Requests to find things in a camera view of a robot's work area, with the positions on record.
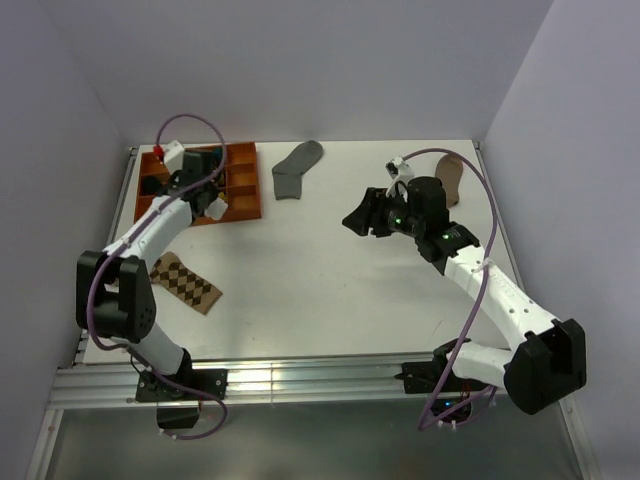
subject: white table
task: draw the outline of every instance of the white table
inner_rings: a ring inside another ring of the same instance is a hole
[[[157,319],[194,359],[256,359],[432,351],[456,338],[472,299],[426,263],[400,234],[361,238],[341,225],[365,189],[384,187],[391,158],[426,147],[455,150],[479,166],[470,140],[323,142],[324,157],[303,179],[301,200],[276,201],[271,168],[296,143],[259,143],[263,218],[192,227],[168,250],[224,295],[201,315],[153,286]],[[118,223],[133,223],[140,147]],[[433,175],[440,155],[411,160],[416,175]],[[451,218],[485,243],[490,210],[477,178],[465,169]],[[492,258],[512,279],[502,234]],[[504,347],[480,314],[470,337]],[[89,344],[85,363],[126,361]]]

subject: purple cable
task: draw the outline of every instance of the purple cable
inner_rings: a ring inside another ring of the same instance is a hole
[[[136,227],[136,229],[131,233],[131,235],[129,236],[129,238],[127,239],[127,241],[123,241],[122,244],[116,248],[111,255],[109,255],[105,261],[102,263],[102,265],[100,265],[100,267],[98,268],[98,271],[95,274],[95,277],[93,278],[93,282],[91,283],[91,287],[89,288],[89,296],[87,298],[87,309],[86,309],[86,316],[87,316],[87,330],[89,331],[89,335],[91,336],[91,339],[93,340],[93,342],[96,344],[96,346],[101,349],[101,350],[116,350],[118,348],[124,348],[129,350],[129,346],[127,344],[124,343],[119,343],[116,345],[105,345],[104,343],[102,343],[100,341],[100,337],[98,337],[98,334],[96,332],[96,326],[95,326],[95,319],[93,317],[93,306],[95,304],[95,299],[96,299],[96,293],[98,291],[98,285],[100,285],[100,280],[102,279],[102,276],[104,275],[104,272],[106,271],[107,267],[111,264],[111,262],[113,262],[113,260],[115,258],[118,258],[120,256],[120,254],[126,250],[130,243],[133,242],[135,239],[137,239],[140,234],[142,234],[142,232],[153,222],[153,220],[155,220],[155,218],[160,215],[160,213],[167,208],[171,203],[175,202],[178,198],[180,198],[182,195],[184,195],[185,193],[198,188],[206,183],[211,182],[214,178],[216,178],[220,172],[222,172],[222,169],[225,166],[225,163],[227,162],[227,144],[224,141],[224,138],[222,138],[222,134],[220,133],[220,130],[218,130],[218,128],[211,123],[210,121],[208,121],[207,119],[199,116],[199,115],[195,115],[193,113],[180,113],[178,115],[174,115],[172,117],[169,117],[160,127],[160,129],[158,130],[158,134],[156,135],[156,145],[160,144],[160,137],[162,136],[162,132],[164,132],[165,128],[167,127],[167,125],[169,125],[169,123],[171,123],[172,121],[178,119],[178,118],[183,118],[183,117],[188,117],[188,118],[194,118],[196,120],[200,120],[201,122],[203,122],[204,124],[206,124],[207,126],[209,126],[218,136],[218,139],[220,140],[220,145],[222,146],[222,160],[220,161],[220,165],[218,165],[218,167],[207,177],[198,180],[197,182],[194,182],[193,184],[189,185],[188,187],[183,188],[182,190],[178,190],[176,192],[173,192],[169,198],[167,200],[165,200],[164,202],[162,202],[160,204],[160,207],[158,207],[158,210],[152,210],[150,212],[150,214],[142,221],[140,222],[140,225],[138,225]],[[143,365],[149,366],[149,363],[142,357],[140,357],[139,355],[135,354],[135,352],[129,351],[132,355],[134,355],[134,357],[141,362]],[[155,375],[155,377],[160,380],[161,382],[169,385],[172,388],[175,388],[177,390],[180,390],[182,392],[186,392],[186,393],[191,393],[193,395],[198,395],[200,397],[203,398],[207,398],[209,400],[213,400],[215,402],[217,402],[221,407],[222,407],[222,419],[220,420],[220,422],[218,422],[218,424],[213,427],[211,430],[208,430],[204,433],[201,434],[197,434],[197,435],[175,435],[171,432],[165,432],[166,435],[170,436],[170,437],[175,437],[175,438],[179,438],[180,440],[196,440],[198,438],[204,438],[206,436],[209,436],[213,433],[215,433],[216,431],[218,431],[220,429],[220,427],[222,426],[222,424],[224,423],[224,421],[227,418],[228,415],[228,411],[227,411],[227,407],[224,404],[224,402],[222,400],[220,400],[219,398],[216,398],[215,396],[206,393],[206,392],[201,392],[199,390],[195,390],[193,388],[189,388],[189,387],[185,387],[184,385],[180,385],[178,383],[175,383],[171,380],[169,380],[168,378],[164,377],[164,375],[161,372],[158,372],[157,370],[153,369],[152,367],[152,373]]]
[[[413,157],[417,157],[418,155],[423,155],[425,153],[444,153],[444,154],[453,155],[454,157],[459,158],[465,165],[467,165],[467,167],[469,167],[469,169],[471,169],[471,171],[476,175],[476,177],[478,177],[478,180],[480,180],[480,183],[484,187],[484,191],[487,194],[487,198],[489,199],[489,205],[491,207],[491,217],[492,217],[491,235],[489,235],[489,240],[487,241],[487,247],[484,252],[484,259],[486,260],[489,257],[489,254],[491,253],[491,249],[493,248],[493,243],[496,239],[496,234],[498,232],[498,211],[495,205],[495,200],[493,199],[493,195],[491,194],[491,189],[489,188],[489,184],[487,184],[487,181],[482,176],[482,173],[480,173],[480,171],[475,167],[475,165],[473,165],[469,160],[467,160],[465,157],[463,157],[459,153],[454,152],[453,150],[448,150],[446,148],[425,148],[423,150],[418,150],[416,152],[410,153],[409,155],[406,155],[405,157],[403,157],[403,159],[405,161],[408,161]],[[487,265],[483,265],[482,269],[484,270],[486,269],[486,267]],[[458,337],[458,340],[456,341],[456,344],[453,347],[453,350],[451,351],[451,356],[449,357],[449,361],[447,362],[447,365],[444,367],[444,370],[442,371],[442,375],[440,376],[440,379],[438,380],[436,387],[434,388],[431,395],[429,395],[429,398],[427,399],[427,403],[425,404],[422,410],[422,413],[420,415],[420,418],[418,419],[418,431],[420,432],[425,431],[427,428],[432,426],[437,421],[442,420],[448,415],[451,415],[453,412],[473,402],[474,400],[477,400],[478,398],[485,395],[486,393],[491,392],[491,399],[489,400],[489,402],[493,399],[493,396],[495,395],[495,392],[497,390],[496,387],[487,387],[481,392],[475,393],[474,395],[470,396],[466,400],[458,403],[457,405],[451,407],[448,410],[445,410],[437,417],[432,418],[425,423],[425,421],[427,420],[427,417],[431,413],[431,409],[433,408],[435,401],[438,398],[438,395],[440,395],[440,392],[442,392],[442,388],[444,387],[444,384],[447,381],[447,378],[449,377],[451,370],[453,369],[453,364],[456,361],[458,354],[460,353],[460,349],[464,344],[464,341],[467,337],[467,334],[469,333],[469,330],[471,329],[471,325],[473,324],[473,321],[475,320],[476,315],[480,310],[480,304],[482,303],[484,294],[487,291],[488,280],[489,280],[489,276],[486,275],[485,272],[483,272],[482,282],[480,284],[480,290],[478,291],[478,297],[476,298],[476,301],[474,302],[473,307],[471,307],[471,312],[469,312],[467,321],[462,327],[460,336]],[[478,412],[478,414],[476,414],[473,418],[477,417],[484,410],[485,408],[482,408],[481,411]],[[469,418],[468,420],[461,422],[459,425],[469,423],[471,420],[472,418]]]

